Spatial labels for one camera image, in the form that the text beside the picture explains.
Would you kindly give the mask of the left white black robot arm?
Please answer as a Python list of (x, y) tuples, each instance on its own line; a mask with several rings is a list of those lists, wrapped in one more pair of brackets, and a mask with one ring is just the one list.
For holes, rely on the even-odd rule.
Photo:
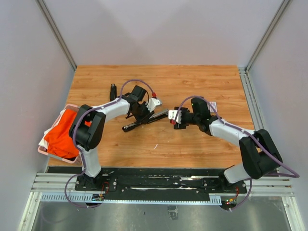
[(161, 105), (161, 101), (153, 92), (152, 97), (144, 102), (145, 94), (146, 89), (136, 85), (132, 92), (121, 93), (108, 103), (94, 107), (86, 104), (80, 106), (69, 130), (69, 136), (82, 161), (82, 173), (76, 176), (77, 191), (97, 191), (105, 184), (106, 177), (101, 173), (98, 157), (98, 146), (103, 137), (105, 123), (119, 116), (132, 116), (135, 122), (124, 127), (124, 131), (129, 131), (152, 120), (154, 110)]

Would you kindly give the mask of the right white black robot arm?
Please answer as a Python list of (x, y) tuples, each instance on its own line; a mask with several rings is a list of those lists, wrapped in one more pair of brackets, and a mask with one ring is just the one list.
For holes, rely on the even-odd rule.
[(270, 134), (264, 130), (251, 130), (227, 122), (216, 108), (203, 97), (189, 97), (192, 110), (182, 105), (169, 110), (168, 118), (174, 129), (196, 125), (209, 136), (218, 137), (239, 147), (241, 163), (219, 174), (218, 187), (230, 192), (235, 184), (246, 179), (259, 179), (282, 165), (282, 158)]

